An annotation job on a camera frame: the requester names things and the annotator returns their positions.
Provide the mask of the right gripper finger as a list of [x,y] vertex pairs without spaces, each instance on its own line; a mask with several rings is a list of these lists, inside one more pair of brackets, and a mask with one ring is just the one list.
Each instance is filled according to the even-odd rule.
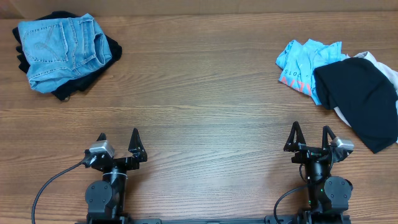
[[302,146],[306,146],[301,127],[298,121],[293,122],[292,129],[284,146],[286,152],[298,152]]
[[334,138],[336,138],[336,135],[330,127],[324,126],[322,132],[322,149],[329,149],[329,139],[334,140]]

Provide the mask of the beige khaki shorts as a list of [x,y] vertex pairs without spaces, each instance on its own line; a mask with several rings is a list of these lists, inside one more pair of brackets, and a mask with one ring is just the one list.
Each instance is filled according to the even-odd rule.
[[[391,69],[390,67],[388,67],[387,65],[378,62],[375,57],[370,53],[370,52],[361,52],[358,53],[357,55],[354,56],[355,58],[363,58],[366,60],[369,60],[380,72],[382,72],[382,74],[387,77],[387,79],[393,84],[394,89],[397,93],[397,71]],[[346,118],[344,117],[343,113],[340,111],[339,107],[335,107],[334,108],[335,113],[337,114],[337,116],[349,127],[351,127],[351,125],[349,124],[349,122],[346,120]]]

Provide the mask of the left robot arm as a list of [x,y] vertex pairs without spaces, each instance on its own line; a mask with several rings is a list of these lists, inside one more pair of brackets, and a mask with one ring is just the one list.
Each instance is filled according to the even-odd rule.
[[131,156],[115,158],[105,133],[85,150],[82,164],[103,173],[102,179],[91,183],[85,192],[87,223],[132,223],[130,214],[124,211],[127,171],[137,170],[141,162],[147,161],[137,129],[133,129],[128,151]]

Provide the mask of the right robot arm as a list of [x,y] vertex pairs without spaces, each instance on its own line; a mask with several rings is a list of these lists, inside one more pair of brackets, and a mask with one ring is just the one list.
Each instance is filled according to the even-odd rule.
[[308,190],[308,208],[301,208],[290,218],[290,223],[350,223],[350,217],[343,213],[349,208],[353,191],[352,183],[331,174],[336,163],[345,160],[353,151],[354,143],[336,136],[329,126],[322,131],[322,145],[308,146],[300,125],[293,122],[285,152],[293,152],[291,162],[299,164],[299,174],[305,185],[283,194],[274,206],[286,196],[300,190]]

